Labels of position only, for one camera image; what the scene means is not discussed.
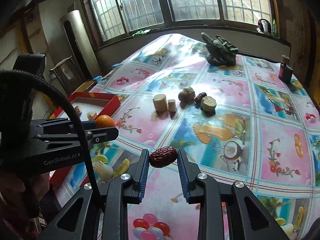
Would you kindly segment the person's left hand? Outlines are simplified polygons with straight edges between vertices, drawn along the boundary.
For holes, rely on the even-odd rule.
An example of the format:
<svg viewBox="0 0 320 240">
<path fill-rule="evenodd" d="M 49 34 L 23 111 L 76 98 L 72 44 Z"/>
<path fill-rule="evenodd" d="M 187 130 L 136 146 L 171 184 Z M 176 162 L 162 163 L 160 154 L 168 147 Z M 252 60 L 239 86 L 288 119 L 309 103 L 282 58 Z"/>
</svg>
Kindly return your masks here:
<svg viewBox="0 0 320 240">
<path fill-rule="evenodd" d="M 44 173 L 36 176 L 33 181 L 33 192 L 37 200 L 49 190 L 49 173 Z M 24 183 L 14 174 L 1 172 L 1 217 L 6 220 L 13 219 L 28 219 L 29 215 L 23 201 L 25 197 Z"/>
</svg>

